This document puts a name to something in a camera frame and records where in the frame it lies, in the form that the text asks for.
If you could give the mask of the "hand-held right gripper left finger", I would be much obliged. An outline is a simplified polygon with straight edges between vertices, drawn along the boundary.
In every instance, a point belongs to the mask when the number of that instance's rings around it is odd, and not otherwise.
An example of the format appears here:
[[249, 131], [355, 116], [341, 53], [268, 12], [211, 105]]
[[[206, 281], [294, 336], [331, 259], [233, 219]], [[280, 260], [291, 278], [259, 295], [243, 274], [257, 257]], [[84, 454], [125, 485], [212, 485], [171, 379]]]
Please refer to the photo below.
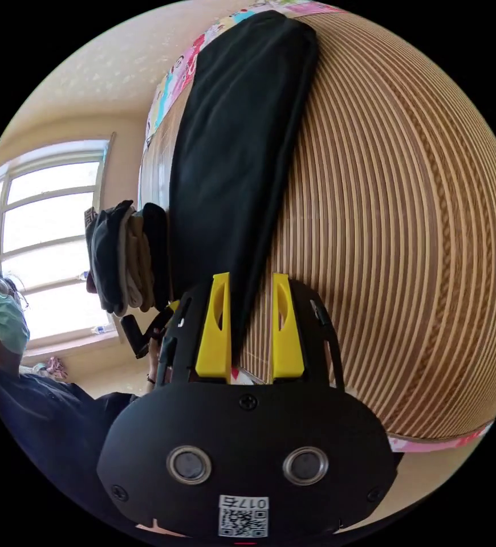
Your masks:
[[215, 274], [195, 371], [200, 379], [231, 378], [230, 274]]

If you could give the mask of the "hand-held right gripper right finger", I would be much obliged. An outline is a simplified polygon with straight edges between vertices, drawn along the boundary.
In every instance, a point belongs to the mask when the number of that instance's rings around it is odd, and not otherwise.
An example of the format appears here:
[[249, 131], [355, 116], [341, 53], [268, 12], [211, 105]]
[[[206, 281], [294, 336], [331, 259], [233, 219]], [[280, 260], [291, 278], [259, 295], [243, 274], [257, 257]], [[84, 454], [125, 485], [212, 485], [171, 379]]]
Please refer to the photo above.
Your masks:
[[304, 373], [304, 361], [290, 279], [284, 273], [274, 273], [272, 285], [271, 378], [298, 379]]

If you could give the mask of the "person's left hand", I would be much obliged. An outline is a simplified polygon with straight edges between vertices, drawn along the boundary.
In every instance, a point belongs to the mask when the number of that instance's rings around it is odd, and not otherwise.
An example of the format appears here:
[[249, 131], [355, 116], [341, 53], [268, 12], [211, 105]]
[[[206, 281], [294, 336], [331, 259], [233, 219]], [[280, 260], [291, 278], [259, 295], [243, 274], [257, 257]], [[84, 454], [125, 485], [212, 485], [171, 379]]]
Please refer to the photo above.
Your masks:
[[151, 338], [148, 345], [148, 358], [149, 358], [148, 381], [151, 383], [155, 383], [155, 380], [157, 377], [160, 352], [161, 352], [161, 341], [156, 338]]

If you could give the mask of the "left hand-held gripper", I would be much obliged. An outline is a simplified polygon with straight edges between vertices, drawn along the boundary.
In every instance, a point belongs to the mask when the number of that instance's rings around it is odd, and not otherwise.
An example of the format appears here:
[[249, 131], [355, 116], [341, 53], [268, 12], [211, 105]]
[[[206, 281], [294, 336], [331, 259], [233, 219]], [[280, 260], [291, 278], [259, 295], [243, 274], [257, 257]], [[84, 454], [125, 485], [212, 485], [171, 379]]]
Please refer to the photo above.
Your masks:
[[151, 340], [156, 340], [159, 343], [162, 342], [174, 312], [178, 310], [179, 304], [179, 300], [172, 301], [156, 315], [153, 321], [149, 324], [149, 327], [144, 335], [147, 345]]

